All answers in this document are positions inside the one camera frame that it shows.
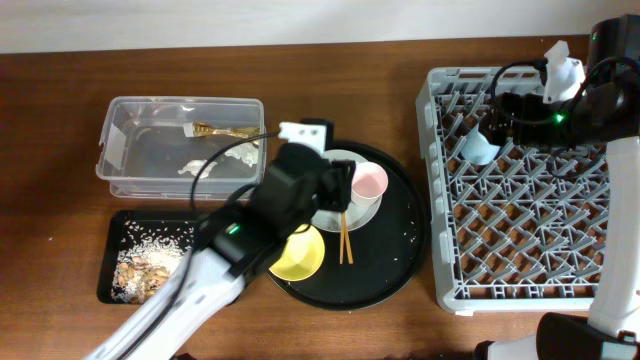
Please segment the yellow bowl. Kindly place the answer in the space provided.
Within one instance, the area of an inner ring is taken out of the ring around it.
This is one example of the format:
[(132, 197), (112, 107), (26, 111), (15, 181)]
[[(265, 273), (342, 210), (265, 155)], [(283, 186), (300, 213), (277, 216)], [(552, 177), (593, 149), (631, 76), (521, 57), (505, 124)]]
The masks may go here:
[(301, 226), (287, 239), (280, 259), (269, 272), (276, 278), (289, 282), (305, 280), (321, 267), (325, 256), (325, 243), (321, 233), (314, 227)]

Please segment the nut and rice food scraps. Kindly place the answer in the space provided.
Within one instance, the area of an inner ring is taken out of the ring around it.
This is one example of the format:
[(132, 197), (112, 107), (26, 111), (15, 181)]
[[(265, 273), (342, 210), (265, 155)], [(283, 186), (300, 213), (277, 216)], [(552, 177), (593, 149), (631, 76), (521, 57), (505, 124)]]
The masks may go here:
[(123, 234), (116, 237), (110, 299), (146, 302), (169, 280), (194, 238), (195, 228), (188, 221), (125, 221)]

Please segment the wooden chopstick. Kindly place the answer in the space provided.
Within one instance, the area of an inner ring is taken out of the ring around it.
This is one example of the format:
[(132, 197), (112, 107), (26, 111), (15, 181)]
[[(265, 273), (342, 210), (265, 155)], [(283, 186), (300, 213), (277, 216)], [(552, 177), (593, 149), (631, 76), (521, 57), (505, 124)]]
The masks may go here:
[(346, 250), (346, 255), (347, 255), (347, 261), (350, 265), (352, 265), (354, 263), (354, 257), (353, 257), (353, 252), (352, 252), (352, 247), (351, 247), (351, 241), (350, 241), (350, 236), (349, 236), (349, 230), (348, 230), (348, 225), (347, 225), (347, 216), (345, 214), (346, 217), (346, 231), (345, 231), (345, 247), (344, 249)]
[(345, 213), (341, 213), (341, 223), (340, 223), (340, 242), (339, 242), (339, 264), (342, 265), (344, 263), (344, 247), (345, 247), (345, 231), (346, 231), (346, 217)]

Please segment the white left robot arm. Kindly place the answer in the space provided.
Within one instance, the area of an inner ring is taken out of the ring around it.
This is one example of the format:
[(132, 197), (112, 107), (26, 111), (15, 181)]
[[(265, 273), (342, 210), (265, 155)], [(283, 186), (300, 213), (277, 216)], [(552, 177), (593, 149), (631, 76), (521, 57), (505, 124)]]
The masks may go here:
[(92, 359), (170, 359), (248, 282), (281, 257), (288, 237), (319, 210), (347, 209), (356, 169), (301, 144), (283, 145), (247, 202), (228, 200), (198, 222), (191, 251), (175, 273)]

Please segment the light blue plastic cup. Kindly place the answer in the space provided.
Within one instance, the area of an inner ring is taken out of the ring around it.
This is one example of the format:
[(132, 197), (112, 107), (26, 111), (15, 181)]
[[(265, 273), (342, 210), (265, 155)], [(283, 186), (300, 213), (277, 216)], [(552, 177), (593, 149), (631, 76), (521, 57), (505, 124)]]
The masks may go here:
[(460, 151), (461, 156), (472, 165), (484, 166), (493, 161), (501, 147), (491, 144), (476, 125), (467, 135)]

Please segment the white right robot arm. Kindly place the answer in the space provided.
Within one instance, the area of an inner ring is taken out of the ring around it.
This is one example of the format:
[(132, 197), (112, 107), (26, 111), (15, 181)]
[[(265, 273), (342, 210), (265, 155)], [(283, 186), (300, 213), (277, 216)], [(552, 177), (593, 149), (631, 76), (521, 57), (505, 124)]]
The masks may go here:
[(463, 156), (485, 165), (508, 139), (555, 159), (603, 144), (609, 173), (605, 257), (587, 316), (549, 312), (535, 334), (484, 341), (475, 359), (636, 359), (639, 356), (639, 18), (626, 14), (593, 26), (588, 60), (564, 43), (541, 59), (542, 95), (488, 92), (492, 111), (470, 132)]

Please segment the gold snack wrapper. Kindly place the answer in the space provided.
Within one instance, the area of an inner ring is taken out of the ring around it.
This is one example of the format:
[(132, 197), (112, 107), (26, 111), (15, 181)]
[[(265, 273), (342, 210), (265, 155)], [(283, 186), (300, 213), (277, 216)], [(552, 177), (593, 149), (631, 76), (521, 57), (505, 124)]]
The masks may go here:
[(182, 125), (186, 138), (197, 144), (227, 144), (245, 140), (261, 134), (259, 127), (222, 128), (204, 122), (186, 122)]

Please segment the pink plastic cup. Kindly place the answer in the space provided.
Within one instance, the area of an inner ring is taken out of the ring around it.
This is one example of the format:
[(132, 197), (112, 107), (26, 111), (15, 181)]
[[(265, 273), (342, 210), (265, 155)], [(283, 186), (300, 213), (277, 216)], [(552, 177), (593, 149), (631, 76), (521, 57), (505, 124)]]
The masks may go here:
[(356, 165), (351, 186), (351, 200), (358, 206), (369, 207), (379, 200), (388, 187), (388, 175), (374, 162)]

